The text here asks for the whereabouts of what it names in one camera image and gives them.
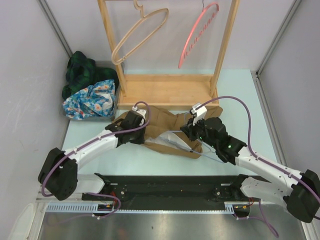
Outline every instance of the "wooden post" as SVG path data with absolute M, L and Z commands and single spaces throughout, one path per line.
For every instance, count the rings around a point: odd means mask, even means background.
M 218 78 L 220 75 L 221 67 L 222 67 L 222 64 L 225 59 L 225 55 L 226 55 L 229 39 L 231 36 L 232 28 L 234 26 L 235 18 L 237 15 L 239 2 L 240 2 L 240 0 L 232 0 L 231 6 L 230 6 L 230 11 L 229 11 L 228 19 L 226 21 L 219 55 L 218 55 L 218 59 L 216 61 L 215 69 L 214 69 L 214 74 L 210 80 L 210 96 L 211 97 L 213 97 L 213 95 L 215 93 L 215 89 L 217 87 L 217 82 L 218 82 Z
M 112 29 L 110 17 L 109 17 L 109 14 L 108 14 L 107 4 L 106 4 L 105 0 L 97 0 L 97 1 L 98 1 L 98 5 L 99 5 L 102 21 L 103 21 L 105 33 L 106 33 L 106 36 L 107 36 L 108 41 L 109 41 L 110 49 L 111 49 L 111 52 L 113 52 L 115 47 L 116 47 L 116 38 L 115 38 L 114 31 Z M 126 79 L 125 79 L 121 64 L 116 65 L 115 66 L 115 70 L 116 70 L 116 73 L 117 73 L 118 78 L 119 78 L 119 82 L 120 82 L 122 93 L 123 93 L 124 96 L 126 96 L 127 83 L 126 83 Z

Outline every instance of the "wooden rack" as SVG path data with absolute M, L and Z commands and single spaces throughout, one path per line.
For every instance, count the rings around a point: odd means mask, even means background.
M 111 52 L 117 46 L 105 0 L 97 0 Z M 232 0 L 214 74 L 123 74 L 116 65 L 121 93 L 118 108 L 129 110 L 138 101 L 168 110 L 190 110 L 196 103 L 204 103 L 218 96 L 217 82 L 227 51 L 240 0 Z M 207 107 L 219 106 L 219 101 Z

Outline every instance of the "blue floral cloth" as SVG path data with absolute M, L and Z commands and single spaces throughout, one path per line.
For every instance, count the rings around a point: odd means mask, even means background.
M 114 80 L 90 85 L 68 97 L 62 104 L 68 118 L 82 120 L 88 117 L 109 117 L 113 114 Z

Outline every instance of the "white table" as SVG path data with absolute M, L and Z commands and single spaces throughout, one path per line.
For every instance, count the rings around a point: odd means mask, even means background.
M 251 144 L 253 149 L 266 158 L 276 161 L 267 125 L 260 106 L 251 73 L 248 69 L 222 70 L 217 84 L 219 96 L 235 96 L 243 100 L 250 109 L 252 118 Z M 248 117 L 243 106 L 232 99 L 221 99 L 221 120 L 227 132 L 244 142 L 248 138 Z M 77 146 L 99 134 L 110 122 L 71 121 L 66 133 L 63 149 Z M 223 176 L 247 174 L 251 171 L 232 165 L 218 163 L 201 156 L 190 159 L 182 156 L 161 154 L 142 145 L 127 143 L 100 155 L 84 166 L 81 174 L 103 175 L 165 175 L 165 176 Z

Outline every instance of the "beige clothes hanger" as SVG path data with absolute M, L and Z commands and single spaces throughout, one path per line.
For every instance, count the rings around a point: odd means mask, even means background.
M 162 8 L 158 9 L 156 11 L 153 11 L 147 15 L 144 15 L 144 6 L 138 5 L 138 0 L 133 0 L 134 8 L 140 11 L 140 20 L 133 25 L 133 27 L 124 35 L 124 37 L 121 39 L 121 41 L 118 43 L 118 45 L 114 48 L 111 56 L 111 60 L 113 64 L 119 65 L 121 64 L 127 57 L 129 57 L 131 54 L 133 54 L 138 48 L 140 48 L 153 34 L 156 33 L 167 21 L 168 15 L 169 15 L 169 9 L 168 8 Z M 116 59 L 119 49 L 123 46 L 123 44 L 126 42 L 126 40 L 130 37 L 130 35 L 147 19 L 151 18 L 152 16 L 159 14 L 159 13 L 165 13 L 164 20 L 162 23 L 156 27 L 155 30 L 153 30 L 145 39 L 143 39 L 138 45 L 136 45 L 131 51 L 129 51 L 127 54 L 125 54 L 122 58 Z

